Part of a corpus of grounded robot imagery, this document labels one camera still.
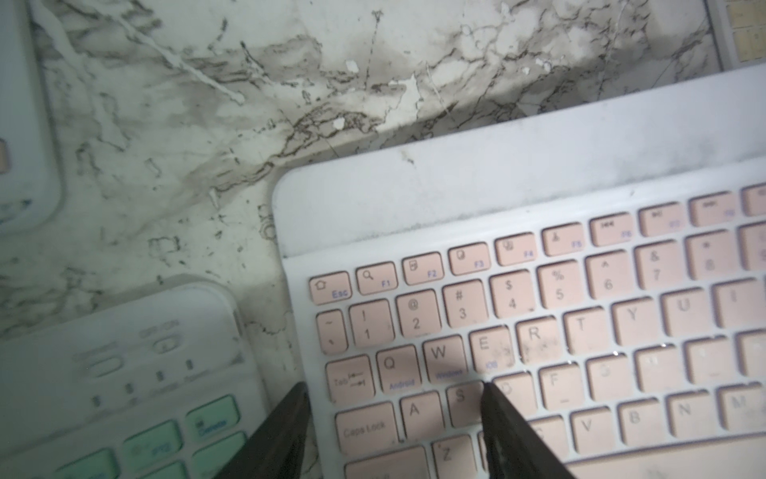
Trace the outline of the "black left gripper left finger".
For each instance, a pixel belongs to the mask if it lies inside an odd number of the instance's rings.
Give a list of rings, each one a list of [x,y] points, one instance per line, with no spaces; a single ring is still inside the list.
[[[307,384],[297,383],[215,479],[299,478],[310,419]]]

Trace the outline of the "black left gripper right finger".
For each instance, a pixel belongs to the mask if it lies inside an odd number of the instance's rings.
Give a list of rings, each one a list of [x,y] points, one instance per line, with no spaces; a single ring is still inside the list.
[[[480,413],[490,478],[575,478],[494,383],[484,383]]]

